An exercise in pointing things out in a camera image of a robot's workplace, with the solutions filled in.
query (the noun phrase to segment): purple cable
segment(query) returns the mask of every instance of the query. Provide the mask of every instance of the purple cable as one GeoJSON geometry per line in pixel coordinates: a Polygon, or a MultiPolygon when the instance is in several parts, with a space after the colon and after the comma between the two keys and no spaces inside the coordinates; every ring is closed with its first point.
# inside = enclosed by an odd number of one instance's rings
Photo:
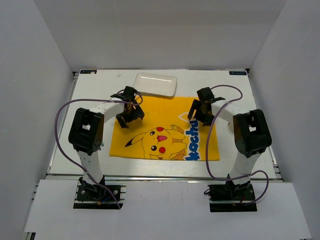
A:
{"type": "Polygon", "coordinates": [[[269,187],[269,176],[268,174],[263,171],[263,170],[257,170],[255,172],[253,172],[252,174],[246,174],[246,175],[243,175],[243,176],[237,176],[237,177],[234,177],[234,178],[224,178],[224,177],[215,177],[213,176],[213,174],[211,173],[210,171],[210,166],[209,166],[209,141],[210,141],[210,135],[211,135],[211,132],[212,132],[212,129],[214,128],[214,124],[219,116],[219,114],[226,108],[226,106],[232,102],[235,102],[235,101],[238,101],[240,99],[243,98],[244,94],[242,93],[242,91],[235,87],[235,86],[231,86],[231,85],[225,85],[225,84],[222,84],[222,85],[217,85],[217,86],[214,86],[214,87],[211,87],[210,89],[215,89],[215,88],[218,88],[218,87],[228,87],[228,88],[233,88],[233,89],[236,89],[239,93],[240,93],[240,97],[238,98],[235,98],[235,99],[232,99],[228,102],[226,102],[224,105],[222,105],[222,107],[219,109],[219,111],[215,114],[213,120],[212,120],[212,123],[210,125],[210,129],[209,129],[209,132],[208,132],[208,136],[206,138],[206,143],[205,143],[205,165],[206,165],[206,169],[208,171],[208,174],[210,175],[210,177],[213,179],[213,180],[216,180],[216,181],[221,181],[221,182],[229,182],[229,181],[233,181],[233,180],[238,180],[238,179],[244,179],[246,177],[250,177],[250,176],[253,176],[257,173],[263,173],[265,175],[265,178],[266,178],[266,185],[265,185],[265,189],[263,191],[263,193],[258,197],[256,198],[255,200],[251,201],[251,202],[248,202],[248,203],[242,203],[243,205],[250,205],[250,204],[254,204],[256,203],[257,201],[259,201],[267,192],[267,189],[269,187]]]}
{"type": "Polygon", "coordinates": [[[62,111],[66,106],[68,106],[69,104],[72,104],[72,103],[75,103],[75,102],[83,102],[83,101],[86,101],[86,102],[87,102],[87,101],[88,101],[88,102],[103,102],[103,103],[111,103],[111,102],[112,102],[112,103],[130,104],[130,105],[133,105],[133,106],[138,106],[138,105],[140,105],[140,104],[143,102],[143,98],[142,98],[142,96],[141,96],[141,102],[140,102],[140,103],[131,103],[131,102],[128,102],[128,101],[121,101],[121,100],[113,100],[113,101],[111,101],[111,100],[106,100],[106,99],[90,99],[90,98],[88,98],[88,99],[87,99],[87,98],[75,99],[75,100],[71,100],[71,101],[68,101],[68,102],[66,102],[65,104],[63,104],[63,105],[59,108],[58,112],[57,112],[56,115],[55,115],[55,119],[54,119],[54,137],[55,137],[56,145],[57,145],[58,149],[60,150],[60,152],[62,153],[62,155],[63,155],[66,159],[68,159],[71,163],[73,163],[73,164],[77,165],[79,168],[81,168],[81,169],[87,174],[87,176],[89,177],[89,179],[90,179],[94,184],[96,184],[96,185],[98,185],[99,187],[107,190],[107,191],[110,193],[111,197],[114,199],[114,201],[115,201],[116,205],[118,206],[118,208],[121,209],[121,207],[120,207],[120,205],[119,205],[119,202],[117,201],[114,193],[113,193],[108,187],[106,187],[106,186],[98,183],[98,182],[91,176],[91,174],[88,172],[88,170],[87,170],[84,166],[82,166],[81,164],[79,164],[79,163],[75,162],[74,160],[72,160],[72,159],[65,153],[65,151],[64,151],[64,150],[62,149],[62,147],[61,147],[61,144],[60,144],[60,141],[59,141],[59,137],[58,137],[58,119],[59,119],[59,115],[60,115],[61,111],[62,111]]]}

